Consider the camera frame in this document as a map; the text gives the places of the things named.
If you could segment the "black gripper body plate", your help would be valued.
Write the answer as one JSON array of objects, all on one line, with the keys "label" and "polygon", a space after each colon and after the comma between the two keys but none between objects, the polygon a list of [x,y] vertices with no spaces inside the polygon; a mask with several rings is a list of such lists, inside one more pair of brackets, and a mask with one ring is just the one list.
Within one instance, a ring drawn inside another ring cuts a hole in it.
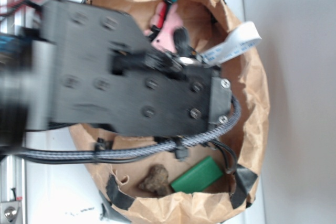
[{"label": "black gripper body plate", "polygon": [[205,132],[229,115],[219,73],[153,48],[127,13],[49,0],[40,34],[54,44],[51,120],[125,136]]}]

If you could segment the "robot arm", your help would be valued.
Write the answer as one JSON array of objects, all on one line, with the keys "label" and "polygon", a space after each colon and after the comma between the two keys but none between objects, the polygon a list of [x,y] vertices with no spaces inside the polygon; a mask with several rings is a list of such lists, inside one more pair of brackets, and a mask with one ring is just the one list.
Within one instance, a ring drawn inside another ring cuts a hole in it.
[{"label": "robot arm", "polygon": [[53,123],[124,136],[205,132],[232,109],[220,70],[191,52],[155,49],[134,18],[66,0],[41,7],[37,29],[1,38],[1,144]]}]

